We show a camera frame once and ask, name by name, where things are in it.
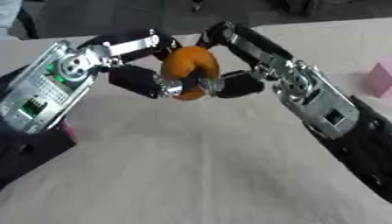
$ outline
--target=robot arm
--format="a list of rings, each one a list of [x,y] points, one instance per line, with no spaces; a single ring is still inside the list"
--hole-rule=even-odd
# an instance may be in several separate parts
[[[346,96],[315,66],[293,57],[260,34],[225,22],[197,43],[218,44],[247,62],[254,81],[271,81],[280,102],[345,167],[392,202],[392,125],[355,96]]]

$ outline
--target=white tablecloth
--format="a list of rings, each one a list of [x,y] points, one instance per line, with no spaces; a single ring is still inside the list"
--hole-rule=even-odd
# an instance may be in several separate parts
[[[361,85],[392,55],[390,27],[392,19],[256,29],[392,117],[392,100]],[[179,37],[185,45],[196,38]],[[1,43],[0,71],[33,61],[53,41]],[[247,68],[224,48],[213,52],[222,72]],[[153,58],[137,64],[159,69]],[[1,224],[392,223],[392,205],[318,144],[270,88],[235,100],[154,101],[102,78],[69,122],[79,145],[0,192]]]

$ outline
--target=dark background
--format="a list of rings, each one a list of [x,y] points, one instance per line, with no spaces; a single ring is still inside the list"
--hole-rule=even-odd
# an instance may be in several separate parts
[[[205,0],[202,10],[191,11],[191,0],[46,0],[26,2],[41,38],[97,35],[138,27],[164,28],[172,34],[200,32],[221,20],[248,26],[318,22],[392,16],[390,0],[329,1],[311,15],[290,13],[284,1],[310,0]],[[11,34],[23,38],[16,22]]]

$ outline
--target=green led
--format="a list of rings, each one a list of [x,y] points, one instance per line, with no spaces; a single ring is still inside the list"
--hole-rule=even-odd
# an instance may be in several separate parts
[[[54,65],[49,65],[49,67],[47,68],[47,70],[53,71],[53,70],[54,70]]]
[[[63,77],[61,77],[61,76],[57,76],[56,79],[57,79],[58,82],[64,82],[64,81],[66,81],[66,80],[65,80]]]

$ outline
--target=pink block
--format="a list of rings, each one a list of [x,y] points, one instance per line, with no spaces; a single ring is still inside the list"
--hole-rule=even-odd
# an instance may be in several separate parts
[[[392,58],[375,65],[367,77],[367,86],[377,97],[392,95]]]

